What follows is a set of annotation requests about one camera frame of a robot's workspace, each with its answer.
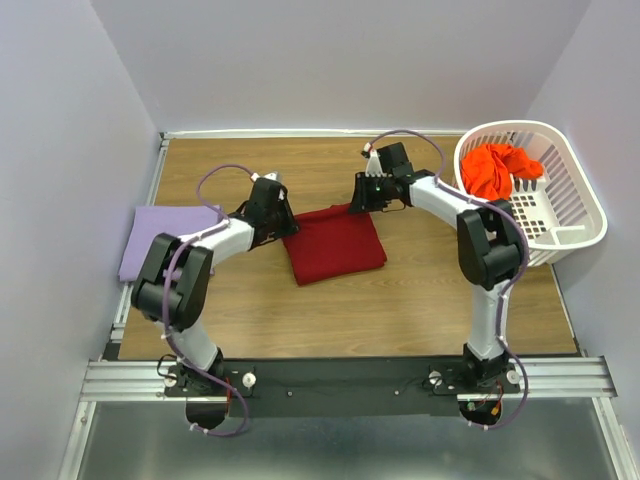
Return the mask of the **dark red t shirt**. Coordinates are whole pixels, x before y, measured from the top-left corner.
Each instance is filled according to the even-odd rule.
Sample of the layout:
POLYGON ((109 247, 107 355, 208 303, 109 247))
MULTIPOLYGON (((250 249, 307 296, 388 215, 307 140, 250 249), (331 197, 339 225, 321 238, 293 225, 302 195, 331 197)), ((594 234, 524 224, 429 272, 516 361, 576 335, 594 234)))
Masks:
POLYGON ((299 286, 385 265, 387 255, 371 216, 348 210, 347 204, 333 205, 295 217, 299 231, 283 244, 299 286))

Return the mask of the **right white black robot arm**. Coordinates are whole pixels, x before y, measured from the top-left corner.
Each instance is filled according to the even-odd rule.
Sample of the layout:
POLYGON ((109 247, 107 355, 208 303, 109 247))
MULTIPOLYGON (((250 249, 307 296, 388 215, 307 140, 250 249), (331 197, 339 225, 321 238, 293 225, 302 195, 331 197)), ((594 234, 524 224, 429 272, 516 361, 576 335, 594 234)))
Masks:
POLYGON ((361 155, 366 166, 355 174, 351 214, 381 212, 398 200, 455 228, 458 265, 472 285, 472 322, 461 358, 442 376, 465 390, 485 390, 508 371, 508 304, 528 262, 528 243, 510 204, 479 200, 433 172, 416 171, 400 142, 380 149, 367 143, 361 155))

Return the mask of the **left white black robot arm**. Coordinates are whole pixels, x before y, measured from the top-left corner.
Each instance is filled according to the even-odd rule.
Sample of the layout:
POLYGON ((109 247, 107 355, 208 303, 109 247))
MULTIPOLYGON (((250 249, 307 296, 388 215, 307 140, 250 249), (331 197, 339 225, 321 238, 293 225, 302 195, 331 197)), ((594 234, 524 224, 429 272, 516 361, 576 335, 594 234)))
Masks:
POLYGON ((227 385, 221 349, 201 321, 214 267, 299 231, 279 175, 255 175, 252 182, 248 200, 218 224, 180 237, 157 235, 131 293, 131 305, 161 326, 201 395, 227 385))

